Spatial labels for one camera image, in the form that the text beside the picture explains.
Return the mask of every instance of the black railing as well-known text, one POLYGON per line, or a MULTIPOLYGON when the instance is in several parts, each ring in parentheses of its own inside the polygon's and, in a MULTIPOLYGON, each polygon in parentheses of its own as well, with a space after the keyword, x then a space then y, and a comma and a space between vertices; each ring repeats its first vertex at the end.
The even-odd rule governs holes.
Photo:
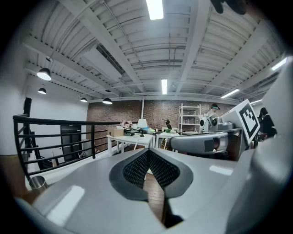
POLYGON ((30 179, 31 175, 35 175, 38 173, 42 173, 42 172, 46 172, 49 170, 54 170, 63 166, 67 166, 69 164, 78 162, 80 160, 83 159, 87 159, 89 157, 92 157, 93 159, 95 159, 95 148, 103 146, 108 144, 108 142, 102 143, 102 144, 97 144, 95 145, 95 141, 96 140, 101 140, 104 138, 107 138, 107 136, 102 136, 102 137, 98 137, 95 138, 95 133, 103 133, 103 132, 107 132, 107 130, 97 130, 95 131, 95 127, 96 126, 103 126, 103 125, 119 125, 120 122, 87 122, 87 121, 67 121, 67 120, 52 120, 52 119, 36 119, 36 118, 30 118, 27 117, 27 114, 22 114, 22 115, 16 115, 13 116, 13 122, 14 122, 14 137, 15 137, 15 143, 16 143, 16 150, 17 150, 17 154, 19 157, 19 161, 21 163, 22 169, 24 171, 25 176, 27 177, 27 179, 30 179), (18 124, 19 123, 23 123, 23 127, 21 129, 19 129, 18 124), (61 134, 46 134, 46 135, 35 135, 34 132, 32 132, 30 130, 30 124, 37 124, 37 125, 72 125, 72 126, 90 126, 91 131, 86 131, 84 133, 61 133, 61 134), (52 145, 52 146, 45 146, 45 147, 39 147, 38 145, 36 145, 36 140, 35 138, 48 138, 48 137, 63 137, 63 136, 73 136, 73 135, 83 135, 83 134, 90 134, 91 135, 91 139, 90 140, 85 140, 85 141, 78 141, 78 142, 73 142, 73 143, 68 143, 68 144, 58 144, 58 145, 52 145), (53 149, 53 148, 60 148, 60 147, 64 147, 64 146, 73 146, 73 145, 78 145, 81 143, 86 143, 86 142, 91 142, 91 147, 87 148, 87 149, 81 149, 81 150, 76 150, 70 153, 66 153, 66 154, 61 154, 61 155, 57 155, 57 156, 53 156, 53 157, 43 157, 40 155, 40 150, 43 149, 53 149), (75 160, 71 160, 68 162, 65 162, 63 164, 59 164, 57 163, 56 167, 49 167, 49 168, 45 168, 43 163, 51 163, 51 160, 56 160, 58 161, 58 158, 62 158, 65 156, 69 156, 69 155, 74 155, 74 154, 78 154, 81 153, 83 151, 87 151, 87 150, 92 150, 92 153, 90 155, 81 157, 81 158, 77 158, 75 160), (30 152, 34 151, 35 155, 36 155, 36 159, 35 160, 27 160, 27 155, 29 155, 30 152), (38 163, 40 170, 38 171, 33 171, 33 172, 28 172, 27 171, 27 165, 28 164, 32 164, 32 163, 38 163))

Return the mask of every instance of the desk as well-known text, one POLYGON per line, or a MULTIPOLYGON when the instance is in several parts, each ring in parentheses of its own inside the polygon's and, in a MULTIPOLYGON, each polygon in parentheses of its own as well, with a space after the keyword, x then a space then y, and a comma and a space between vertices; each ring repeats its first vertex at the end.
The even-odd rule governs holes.
POLYGON ((144 147, 153 147, 153 135, 144 134, 144 137, 140 136, 140 133, 135 133, 134 136, 121 136, 121 137, 108 137, 108 154, 112 156, 112 141, 117 141, 117 151, 119 152, 119 142, 122 143, 121 152, 124 153, 124 143, 142 145, 144 147))
POLYGON ((172 137, 178 137, 179 134, 178 133, 161 133, 161 134, 157 134, 156 135, 156 148, 159 148, 159 140, 160 138, 165 138, 165 139, 170 139, 172 137))

